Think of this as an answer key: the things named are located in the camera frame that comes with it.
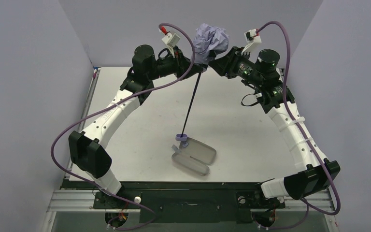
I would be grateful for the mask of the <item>lavender folding umbrella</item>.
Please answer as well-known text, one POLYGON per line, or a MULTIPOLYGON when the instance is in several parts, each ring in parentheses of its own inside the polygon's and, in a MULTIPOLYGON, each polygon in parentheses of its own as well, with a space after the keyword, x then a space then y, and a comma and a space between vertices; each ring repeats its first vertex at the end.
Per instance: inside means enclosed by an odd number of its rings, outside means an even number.
POLYGON ((185 134, 185 129, 191 113, 192 105, 194 103, 198 85, 200 83, 201 75, 207 70, 210 61, 213 61, 217 55, 227 51, 229 45, 229 35, 223 28, 210 26, 203 23, 196 29, 196 36, 193 40, 193 45, 196 52, 195 61, 202 67, 202 71, 198 72, 182 132, 176 135, 176 141, 180 142, 182 146, 188 145, 188 136, 185 134))

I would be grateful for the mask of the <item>pink umbrella case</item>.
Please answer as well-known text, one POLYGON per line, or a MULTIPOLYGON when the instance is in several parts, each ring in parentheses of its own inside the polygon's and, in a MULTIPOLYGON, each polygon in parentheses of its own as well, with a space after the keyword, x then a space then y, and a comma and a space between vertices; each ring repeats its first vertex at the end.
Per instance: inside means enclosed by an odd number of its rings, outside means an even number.
POLYGON ((208 175, 210 165, 216 159, 217 151, 199 140, 187 137, 185 134, 183 137, 178 134, 176 141, 179 144, 171 146, 174 151, 171 156, 172 161, 198 175, 208 175))

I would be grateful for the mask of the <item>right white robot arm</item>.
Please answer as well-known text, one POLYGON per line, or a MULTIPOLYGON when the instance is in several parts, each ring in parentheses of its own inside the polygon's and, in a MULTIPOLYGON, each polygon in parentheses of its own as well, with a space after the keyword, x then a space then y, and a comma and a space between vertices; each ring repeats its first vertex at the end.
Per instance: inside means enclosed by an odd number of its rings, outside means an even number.
POLYGON ((325 190, 340 172, 337 161, 330 161, 310 136, 300 116, 295 99, 283 81, 277 64, 280 55, 270 49, 261 50, 256 62, 249 60, 242 48, 232 47, 209 66, 228 79, 240 77, 242 83, 254 89, 257 102, 281 133, 298 171, 286 177, 260 185, 265 198, 289 196, 295 200, 325 190))

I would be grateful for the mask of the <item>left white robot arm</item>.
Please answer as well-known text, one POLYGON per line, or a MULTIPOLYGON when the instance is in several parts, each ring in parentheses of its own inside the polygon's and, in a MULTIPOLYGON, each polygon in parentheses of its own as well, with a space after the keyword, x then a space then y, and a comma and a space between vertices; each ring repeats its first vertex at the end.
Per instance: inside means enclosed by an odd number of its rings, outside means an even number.
POLYGON ((119 126, 135 109, 141 106, 154 88, 153 81, 174 74, 181 77, 188 68, 185 78, 203 72, 206 64, 191 64, 182 51, 175 46, 174 52, 167 52, 164 57, 155 57, 150 45, 140 45, 134 51, 132 67, 126 79, 108 105, 108 110, 101 113, 81 132, 73 131, 69 137, 72 163, 85 171, 102 191, 117 194, 122 184, 111 170, 112 158, 105 148, 119 126))

